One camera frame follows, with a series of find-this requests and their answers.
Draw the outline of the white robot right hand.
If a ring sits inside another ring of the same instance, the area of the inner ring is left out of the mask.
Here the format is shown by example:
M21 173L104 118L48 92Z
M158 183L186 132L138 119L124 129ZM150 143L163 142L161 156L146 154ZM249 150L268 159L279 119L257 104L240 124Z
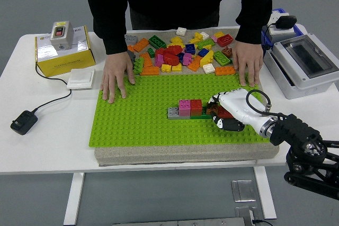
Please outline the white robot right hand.
M230 92L220 92L209 100L210 103L219 102L233 118L222 119L211 112L216 126L225 131L243 131L246 125L252 126L257 134L267 138L268 129L275 125L278 118L271 114L264 115L265 106L243 88Z

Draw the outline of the person's left hand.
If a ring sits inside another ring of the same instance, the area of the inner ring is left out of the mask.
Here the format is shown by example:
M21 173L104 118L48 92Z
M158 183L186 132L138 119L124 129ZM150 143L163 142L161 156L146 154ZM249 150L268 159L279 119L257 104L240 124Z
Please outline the person's left hand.
M263 49L260 44L251 44L235 41L233 48L234 68L238 70L239 81L242 86L246 85L245 73L250 87L260 82L260 70L263 65Z

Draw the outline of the person's right hand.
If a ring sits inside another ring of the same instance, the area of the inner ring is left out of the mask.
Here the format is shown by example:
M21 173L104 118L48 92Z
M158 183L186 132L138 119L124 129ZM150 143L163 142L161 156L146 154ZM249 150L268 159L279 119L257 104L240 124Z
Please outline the person's right hand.
M120 90L121 97L127 97L126 88L124 86L125 71L127 72L129 82L134 85L135 75L128 53L125 51L107 55L100 84L103 100L108 100L110 104L114 102L116 85Z

